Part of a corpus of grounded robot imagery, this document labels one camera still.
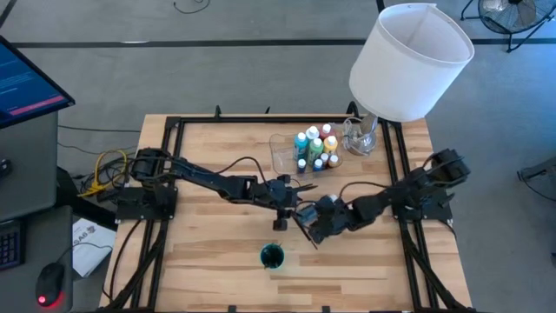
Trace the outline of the computer monitor blue screen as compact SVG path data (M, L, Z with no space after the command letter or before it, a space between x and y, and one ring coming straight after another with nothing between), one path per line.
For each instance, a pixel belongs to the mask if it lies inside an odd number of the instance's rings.
M0 129L75 103L68 92L0 36Z

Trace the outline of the black floor fan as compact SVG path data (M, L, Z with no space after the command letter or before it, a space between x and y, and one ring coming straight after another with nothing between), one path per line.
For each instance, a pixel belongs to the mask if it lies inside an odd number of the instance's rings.
M556 17L556 0L469 0L460 20L480 20L491 32L507 36L506 53L517 50Z

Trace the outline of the black computer mouse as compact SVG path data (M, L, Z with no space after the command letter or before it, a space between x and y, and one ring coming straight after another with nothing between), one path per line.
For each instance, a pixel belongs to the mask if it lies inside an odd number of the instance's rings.
M36 301L44 308L55 304L62 293L64 266L59 262L47 264L36 279Z

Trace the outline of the teal plastic cup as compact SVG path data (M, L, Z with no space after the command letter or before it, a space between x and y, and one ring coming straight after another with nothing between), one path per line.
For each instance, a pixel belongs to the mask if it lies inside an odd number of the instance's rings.
M285 253L280 244L266 244L260 252L261 264L265 269L275 270L280 268L285 260Z

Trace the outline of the green paint bottle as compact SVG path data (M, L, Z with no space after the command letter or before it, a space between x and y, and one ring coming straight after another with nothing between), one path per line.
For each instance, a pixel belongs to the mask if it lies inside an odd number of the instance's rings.
M323 152L323 148L323 142L319 137L313 139L310 142L307 156L307 162L309 166L314 165L314 161L320 157L321 153Z

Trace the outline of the turquoise paint bottle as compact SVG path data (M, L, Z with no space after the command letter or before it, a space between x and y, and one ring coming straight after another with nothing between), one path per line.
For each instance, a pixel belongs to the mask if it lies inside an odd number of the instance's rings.
M294 159L299 161L305 159L307 155L308 148L308 138L304 132L300 132L295 136L295 146L294 146Z

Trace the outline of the dark grey desk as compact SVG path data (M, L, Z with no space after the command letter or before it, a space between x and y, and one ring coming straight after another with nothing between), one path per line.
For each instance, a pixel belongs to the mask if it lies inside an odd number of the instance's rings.
M0 313L67 313L73 306L72 211L68 206L26 218L24 262L0 270ZM64 267L59 298L42 307L36 298L36 280L49 263Z

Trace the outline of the clear plastic bin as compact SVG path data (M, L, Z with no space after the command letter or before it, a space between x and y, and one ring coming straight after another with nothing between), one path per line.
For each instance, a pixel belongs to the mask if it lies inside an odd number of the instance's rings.
M280 134L275 133L269 138L269 148L271 153L272 166L276 174L291 175L293 178L308 180L309 178L322 178L325 176L349 176L347 162L345 160L346 153L342 147L342 143L338 143L336 153L340 158L338 167L324 167L320 171L313 171L313 166L309 166L307 162L308 148L306 155L307 168L302 174L297 173L297 161L294 159L295 136L297 133Z

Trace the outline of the white paper booklet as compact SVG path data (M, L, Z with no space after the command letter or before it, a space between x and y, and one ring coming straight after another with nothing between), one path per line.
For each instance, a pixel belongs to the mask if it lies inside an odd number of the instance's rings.
M80 218L73 223L73 270L88 277L112 251L116 232Z

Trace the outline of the black keyboard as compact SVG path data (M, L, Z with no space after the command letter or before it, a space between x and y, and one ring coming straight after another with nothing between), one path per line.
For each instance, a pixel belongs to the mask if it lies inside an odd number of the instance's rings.
M20 221L0 223L0 271L24 262L23 226Z

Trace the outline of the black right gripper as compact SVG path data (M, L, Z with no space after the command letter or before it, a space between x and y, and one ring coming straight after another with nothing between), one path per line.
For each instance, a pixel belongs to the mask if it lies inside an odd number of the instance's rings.
M324 196L313 205L313 210L316 216L308 226L308 234L316 244L330 236L340 235L344 230L356 231L361 227L361 213L343 200L333 201Z

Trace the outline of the black stand foot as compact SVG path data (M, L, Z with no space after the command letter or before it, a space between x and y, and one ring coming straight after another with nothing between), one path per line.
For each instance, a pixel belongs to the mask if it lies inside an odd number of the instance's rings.
M546 200L552 201L556 203L556 198L547 196L539 191L537 191L534 187L532 187L529 182L537 177L537 176L544 176L548 174L556 175L556 156L551 157L545 160L542 163L538 163L532 167L523 168L517 171L518 179L533 193Z

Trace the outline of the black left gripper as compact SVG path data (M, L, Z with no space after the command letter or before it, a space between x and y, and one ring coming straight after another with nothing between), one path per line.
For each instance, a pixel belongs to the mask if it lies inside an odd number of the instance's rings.
M293 208L297 204L298 196L306 196L310 190L318 187L312 183L292 187L291 180L290 175L280 175L263 184L265 190L262 202L267 208L276 211L273 230L287 230L288 219L294 215Z

